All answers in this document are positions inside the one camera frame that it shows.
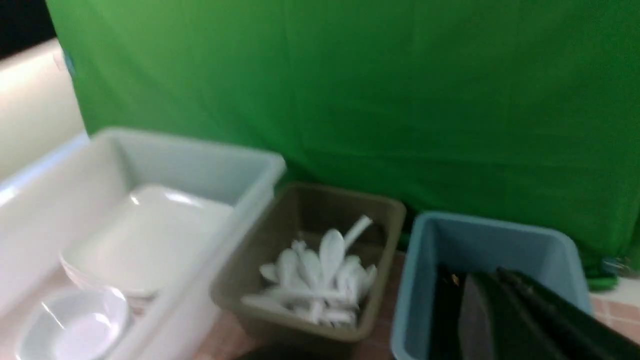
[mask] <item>olive plastic bin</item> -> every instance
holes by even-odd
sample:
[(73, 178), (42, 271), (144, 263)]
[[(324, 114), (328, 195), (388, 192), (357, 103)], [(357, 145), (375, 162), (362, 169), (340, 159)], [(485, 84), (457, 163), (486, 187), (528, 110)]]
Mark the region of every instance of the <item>olive plastic bin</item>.
[(413, 224), (396, 303), (391, 349), (397, 360), (428, 359), (439, 264), (457, 272), (494, 272), (498, 266), (519, 270), (591, 312), (578, 250), (567, 235), (487, 218), (425, 213)]
[[(269, 205), (246, 235), (211, 288), (213, 301), (233, 312), (245, 330), (263, 340), (297, 345), (312, 352), (347, 357), (355, 343), (370, 335), (400, 237), (406, 210), (392, 199), (328, 186), (294, 183)], [(355, 330), (315, 325), (291, 316), (246, 306), (240, 298), (265, 288), (261, 265), (276, 261), (293, 239), (305, 240), (318, 250), (322, 235), (331, 228), (342, 234), (362, 215), (373, 220), (349, 250), (367, 267), (375, 264), (378, 276), (361, 304)]]

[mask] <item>white wall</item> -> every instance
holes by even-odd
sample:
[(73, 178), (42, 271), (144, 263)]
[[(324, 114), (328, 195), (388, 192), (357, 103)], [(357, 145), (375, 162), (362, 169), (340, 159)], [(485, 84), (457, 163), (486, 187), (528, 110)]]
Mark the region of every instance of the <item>white wall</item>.
[(0, 183), (81, 133), (57, 40), (0, 61)]

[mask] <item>white plastic bin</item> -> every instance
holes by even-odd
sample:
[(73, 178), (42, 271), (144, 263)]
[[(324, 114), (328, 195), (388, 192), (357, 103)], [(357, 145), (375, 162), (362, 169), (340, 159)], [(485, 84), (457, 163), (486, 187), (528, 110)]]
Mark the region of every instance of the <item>white plastic bin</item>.
[(110, 355), (190, 356), (216, 318), (208, 285), (273, 198), (278, 154), (177, 136), (108, 129), (32, 183), (0, 194), (0, 318), (60, 269), (58, 252), (86, 239), (134, 188), (160, 184), (234, 207), (180, 281), (164, 289)]

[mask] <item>brown plastic bin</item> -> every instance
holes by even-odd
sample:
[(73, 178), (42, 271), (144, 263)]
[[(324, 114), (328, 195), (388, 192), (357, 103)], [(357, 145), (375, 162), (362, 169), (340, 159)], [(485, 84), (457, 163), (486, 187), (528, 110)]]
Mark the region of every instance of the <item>brown plastic bin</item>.
[[(248, 333), (262, 340), (296, 345), (332, 359), (349, 357), (353, 345), (373, 330), (385, 292), (391, 262), (406, 210), (396, 200), (329, 186), (293, 183), (265, 210), (211, 286), (211, 297), (222, 309), (233, 312)], [(355, 330), (315, 325), (292, 316), (246, 306), (240, 298), (265, 288), (259, 268), (276, 261), (293, 239), (305, 240), (318, 250), (322, 235), (331, 228), (346, 233), (367, 215), (367, 228), (349, 250), (367, 267), (375, 264), (378, 276), (361, 304)]]

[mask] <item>stacked plates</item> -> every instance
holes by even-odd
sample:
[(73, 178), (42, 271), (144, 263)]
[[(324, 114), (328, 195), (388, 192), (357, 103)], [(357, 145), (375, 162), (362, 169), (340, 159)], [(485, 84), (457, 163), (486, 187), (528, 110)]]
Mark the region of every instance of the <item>stacked plates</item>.
[(143, 309), (216, 241), (232, 206), (146, 185), (121, 203), (91, 238), (60, 254), (80, 288), (119, 289)]

